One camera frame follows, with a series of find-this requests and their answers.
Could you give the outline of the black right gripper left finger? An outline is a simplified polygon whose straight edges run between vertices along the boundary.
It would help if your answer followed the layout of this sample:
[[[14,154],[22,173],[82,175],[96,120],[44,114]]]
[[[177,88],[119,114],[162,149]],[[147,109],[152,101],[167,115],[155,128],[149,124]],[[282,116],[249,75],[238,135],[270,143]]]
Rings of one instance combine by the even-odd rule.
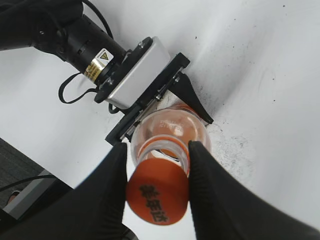
[[[117,143],[75,189],[4,231],[2,240],[135,240],[123,224],[127,145]]]

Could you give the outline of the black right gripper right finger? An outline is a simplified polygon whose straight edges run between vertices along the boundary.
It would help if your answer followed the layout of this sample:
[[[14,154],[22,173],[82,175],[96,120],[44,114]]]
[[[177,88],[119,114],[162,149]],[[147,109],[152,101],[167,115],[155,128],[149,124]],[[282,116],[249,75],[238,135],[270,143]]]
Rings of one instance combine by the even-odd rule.
[[[318,240],[319,230],[233,178],[199,141],[188,143],[189,201],[198,240]]]

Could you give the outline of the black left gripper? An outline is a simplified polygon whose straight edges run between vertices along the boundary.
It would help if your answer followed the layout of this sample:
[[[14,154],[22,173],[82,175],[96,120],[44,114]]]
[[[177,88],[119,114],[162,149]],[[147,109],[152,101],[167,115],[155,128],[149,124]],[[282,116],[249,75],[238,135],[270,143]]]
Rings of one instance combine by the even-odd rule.
[[[214,120],[199,100],[189,77],[182,72],[189,63],[190,61],[182,53],[177,54],[174,58],[170,57],[168,65],[130,108],[120,109],[113,105],[118,108],[124,116],[106,136],[105,140],[111,145],[120,143],[123,138],[130,140],[135,127],[143,115],[153,104],[160,102],[167,91],[171,91],[187,104],[206,123],[212,124]]]

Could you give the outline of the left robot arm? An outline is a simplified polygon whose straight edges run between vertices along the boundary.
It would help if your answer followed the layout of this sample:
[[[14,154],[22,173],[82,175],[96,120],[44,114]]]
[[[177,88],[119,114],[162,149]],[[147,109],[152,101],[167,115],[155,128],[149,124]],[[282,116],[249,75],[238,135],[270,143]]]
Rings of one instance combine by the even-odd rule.
[[[130,140],[143,115],[167,91],[186,103],[206,123],[213,122],[183,73],[190,61],[171,57],[156,36],[134,49],[113,38],[101,12],[88,0],[3,0],[0,3],[0,49],[33,47],[71,64],[94,87],[95,102],[123,118],[106,136],[115,145]]]

